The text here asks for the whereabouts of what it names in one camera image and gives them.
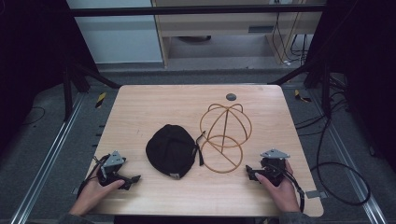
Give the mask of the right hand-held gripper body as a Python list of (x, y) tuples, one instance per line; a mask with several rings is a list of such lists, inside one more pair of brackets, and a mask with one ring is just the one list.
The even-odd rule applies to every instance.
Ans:
[(290, 157), (288, 153), (272, 148), (261, 153), (261, 165), (264, 176), (276, 187), (280, 185), (286, 171), (286, 159)]

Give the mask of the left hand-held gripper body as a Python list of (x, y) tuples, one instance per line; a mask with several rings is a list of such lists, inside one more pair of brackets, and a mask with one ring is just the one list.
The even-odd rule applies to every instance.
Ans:
[(118, 170), (125, 161), (126, 159), (123, 158), (117, 150), (104, 156), (99, 162), (99, 171), (97, 173), (99, 183), (102, 186), (107, 186), (117, 180), (122, 179), (126, 181), (125, 177), (118, 174)]

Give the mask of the wire hat stand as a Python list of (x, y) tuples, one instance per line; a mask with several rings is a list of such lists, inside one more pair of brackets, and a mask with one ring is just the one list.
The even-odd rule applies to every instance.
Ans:
[(199, 122), (204, 135), (201, 152), (205, 167), (218, 174), (236, 170), (244, 159), (243, 145), (252, 134), (252, 122), (241, 104), (212, 104)]

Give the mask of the black cap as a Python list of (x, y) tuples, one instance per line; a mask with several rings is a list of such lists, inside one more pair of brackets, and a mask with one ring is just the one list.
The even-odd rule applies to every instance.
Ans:
[(202, 137), (194, 140), (183, 127), (166, 124), (148, 140), (148, 161), (159, 172), (180, 179), (194, 165), (196, 156), (200, 166), (205, 164), (198, 144)]

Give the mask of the person's right hand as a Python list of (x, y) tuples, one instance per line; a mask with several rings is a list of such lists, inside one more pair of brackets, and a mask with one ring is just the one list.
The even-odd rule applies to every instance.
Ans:
[(300, 212), (296, 192), (290, 180), (284, 178), (278, 187), (274, 186), (264, 175), (258, 175), (258, 180), (268, 191), (280, 212)]

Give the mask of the person's left hand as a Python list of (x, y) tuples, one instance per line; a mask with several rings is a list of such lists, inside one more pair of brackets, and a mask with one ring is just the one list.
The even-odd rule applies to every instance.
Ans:
[(124, 180), (117, 180), (107, 186), (102, 186), (96, 177), (97, 171), (98, 169), (95, 169), (94, 173), (88, 177), (86, 185), (82, 189), (74, 205), (69, 210), (70, 214), (84, 217), (110, 192), (118, 189), (125, 183)]

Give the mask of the black metal stand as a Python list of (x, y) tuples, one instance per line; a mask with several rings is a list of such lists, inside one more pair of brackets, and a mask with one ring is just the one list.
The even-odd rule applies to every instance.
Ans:
[(64, 85), (64, 121), (68, 121), (73, 112), (73, 99), (72, 99), (72, 88), (74, 85), (78, 92), (87, 92), (91, 85), (89, 84), (86, 76), (92, 77), (97, 81), (105, 84), (109, 88), (119, 89), (120, 84), (111, 81), (110, 79), (103, 77), (93, 69), (76, 63), (73, 60), (64, 61), (63, 70), (63, 85)]
[(307, 73), (304, 80), (304, 86), (308, 89), (316, 87), (321, 84), (321, 108), (324, 115), (330, 119), (332, 117), (331, 103), (330, 103), (330, 66), (327, 59), (314, 59), (292, 70), (285, 76), (269, 82), (269, 85), (283, 85), (288, 80), (299, 76), (302, 73)]

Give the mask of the white cabinet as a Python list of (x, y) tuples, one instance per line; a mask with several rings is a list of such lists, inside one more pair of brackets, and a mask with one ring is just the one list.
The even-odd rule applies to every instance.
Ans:
[[(66, 0), (71, 9), (151, 7), (150, 0)], [(76, 17), (97, 64), (161, 63), (153, 16)]]

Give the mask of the black curtain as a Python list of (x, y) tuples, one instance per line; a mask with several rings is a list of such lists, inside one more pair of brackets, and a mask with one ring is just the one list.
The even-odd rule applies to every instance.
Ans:
[(327, 51), (375, 151), (396, 172), (396, 0), (326, 0), (308, 52)]
[(0, 154), (35, 97), (63, 82), (61, 64), (50, 46), (50, 30), (66, 44), (74, 60), (97, 70), (76, 20), (47, 14), (47, 9), (67, 10), (69, 5), (66, 0), (0, 0)]

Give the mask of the aluminium floor rail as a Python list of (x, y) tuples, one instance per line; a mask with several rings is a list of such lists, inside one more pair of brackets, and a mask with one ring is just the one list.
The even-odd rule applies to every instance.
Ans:
[[(374, 194), (372, 193), (372, 188), (370, 187), (368, 181), (364, 178), (362, 171), (358, 168), (351, 155), (347, 151), (347, 147), (341, 139), (339, 132), (332, 124), (332, 120), (327, 118), (324, 110), (321, 108), (322, 101), (319, 99), (319, 94), (316, 91), (309, 91), (308, 93), (310, 94), (312, 102), (319, 112), (319, 116), (323, 118), (323, 129), (320, 132), (315, 161), (315, 171), (317, 173), (318, 179), (319, 181), (322, 181), (320, 174), (321, 167), (326, 165), (340, 166), (344, 170), (344, 173), (346, 174), (347, 179), (358, 200), (356, 202), (349, 202), (347, 199), (342, 199), (339, 195), (331, 192), (325, 184), (321, 184), (321, 186), (326, 189), (326, 192), (329, 195), (331, 195), (340, 203), (347, 204), (349, 206), (362, 207), (371, 224), (389, 224), (381, 208), (379, 207)], [(337, 155), (338, 161), (320, 160), (321, 146), (326, 134), (330, 136), (330, 141), (333, 144), (333, 151)]]
[(35, 178), (28, 189), (27, 193), (23, 197), (18, 209), (14, 213), (13, 217), (9, 221), (9, 224), (25, 224), (28, 217), (30, 216), (35, 203), (44, 188), (47, 179), (50, 175), (52, 167), (54, 166), (59, 153), (61, 152), (64, 142), (69, 135), (78, 113), (81, 109), (81, 105), (84, 101), (85, 93), (78, 93), (76, 100), (72, 104), (72, 112), (69, 117), (62, 123), (62, 126), (54, 138), (49, 151), (43, 160)]

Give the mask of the black metal frame bar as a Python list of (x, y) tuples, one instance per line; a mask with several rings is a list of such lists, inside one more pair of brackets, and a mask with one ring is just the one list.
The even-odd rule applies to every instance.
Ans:
[(326, 4), (309, 5), (240, 5), (240, 6), (191, 6), (191, 7), (123, 7), (123, 8), (78, 8), (69, 9), (74, 17), (101, 16), (146, 16), (146, 15), (193, 15), (229, 13), (280, 13), (320, 12)]

